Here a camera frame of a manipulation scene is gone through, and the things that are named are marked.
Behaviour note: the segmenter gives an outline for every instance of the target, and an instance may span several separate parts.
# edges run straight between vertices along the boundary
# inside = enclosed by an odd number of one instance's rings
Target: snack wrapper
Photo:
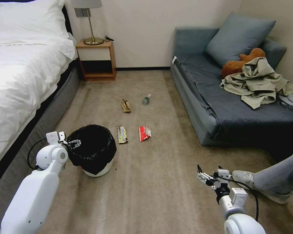
[[[140,142],[151,137],[151,130],[147,126],[139,127]]]
[[[118,143],[119,144],[128,143],[127,132],[126,132],[126,128],[124,126],[118,126],[117,133],[118,133]]]

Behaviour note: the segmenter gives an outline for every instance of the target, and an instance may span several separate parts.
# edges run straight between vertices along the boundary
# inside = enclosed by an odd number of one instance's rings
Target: sofa
[[[282,108],[278,100],[251,110],[240,96],[219,87],[221,67],[205,53],[217,32],[218,29],[177,27],[174,36],[176,59],[170,71],[201,145],[267,146],[268,140],[276,144],[276,134],[292,133],[293,112]],[[259,47],[273,68],[286,51],[270,39]],[[285,156],[277,157],[280,161]]]

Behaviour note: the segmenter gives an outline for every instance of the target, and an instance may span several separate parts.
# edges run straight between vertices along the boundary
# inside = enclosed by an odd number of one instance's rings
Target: red chip bag
[[[151,130],[147,126],[139,127],[140,142],[151,137]]]

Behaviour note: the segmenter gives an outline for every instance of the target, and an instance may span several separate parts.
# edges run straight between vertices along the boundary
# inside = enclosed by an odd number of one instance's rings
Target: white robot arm
[[[44,223],[68,158],[64,132],[46,134],[50,145],[36,156],[39,168],[20,184],[1,222],[1,234],[34,234]],[[81,142],[72,142],[78,147]]]
[[[220,168],[210,176],[198,165],[198,178],[217,194],[216,200],[225,219],[225,234],[266,234],[260,223],[246,214],[247,192],[243,188],[228,188],[230,177],[226,169]]]

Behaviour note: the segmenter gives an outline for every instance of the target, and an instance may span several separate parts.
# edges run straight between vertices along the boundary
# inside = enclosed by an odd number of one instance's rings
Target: brown plush toy
[[[240,61],[229,61],[221,70],[221,77],[224,79],[227,75],[242,72],[242,67],[247,62],[257,57],[266,57],[265,52],[260,48],[252,49],[250,55],[240,54]]]

